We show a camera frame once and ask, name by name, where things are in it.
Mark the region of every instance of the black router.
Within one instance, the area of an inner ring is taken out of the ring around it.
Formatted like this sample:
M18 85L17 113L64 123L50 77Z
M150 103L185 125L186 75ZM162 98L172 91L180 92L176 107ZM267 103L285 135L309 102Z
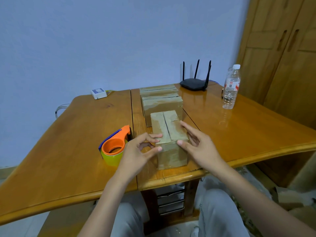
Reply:
M200 79L196 79L199 62L200 62L200 59L197 61L197 68L195 70L194 78L189 78L189 79L184 79L184 62L183 62L182 81L180 82L180 85L190 91L205 91L205 89L207 88L207 85L209 84L211 61L209 63L209 70L207 72L205 82Z

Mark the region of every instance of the white electrical box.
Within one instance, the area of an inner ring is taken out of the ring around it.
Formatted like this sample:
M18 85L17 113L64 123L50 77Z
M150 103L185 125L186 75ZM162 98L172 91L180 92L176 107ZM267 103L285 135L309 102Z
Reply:
M91 94L93 95L93 98L95 100L103 98L103 97L107 97L106 91L102 88L91 90Z

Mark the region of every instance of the shoe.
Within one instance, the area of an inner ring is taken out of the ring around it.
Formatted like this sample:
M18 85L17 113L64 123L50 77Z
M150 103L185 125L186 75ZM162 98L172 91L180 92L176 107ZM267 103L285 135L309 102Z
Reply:
M191 231L190 237L198 237L199 229L200 228L198 226L195 226Z

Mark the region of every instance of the bottle cap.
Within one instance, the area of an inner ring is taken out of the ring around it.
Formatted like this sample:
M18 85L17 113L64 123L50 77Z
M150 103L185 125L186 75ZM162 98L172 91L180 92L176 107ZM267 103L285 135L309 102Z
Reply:
M235 69L235 70L240 69L240 65L239 65L239 64L235 64L235 65L233 65L233 69Z

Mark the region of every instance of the forearm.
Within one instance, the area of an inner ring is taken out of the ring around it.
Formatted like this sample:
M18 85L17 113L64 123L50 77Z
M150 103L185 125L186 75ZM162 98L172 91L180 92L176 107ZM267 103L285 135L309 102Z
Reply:
M128 183L128 180L122 180L118 172L113 175L78 237L111 235L116 212Z
M315 231L258 191L228 165L215 173L236 197L263 236L315 236Z

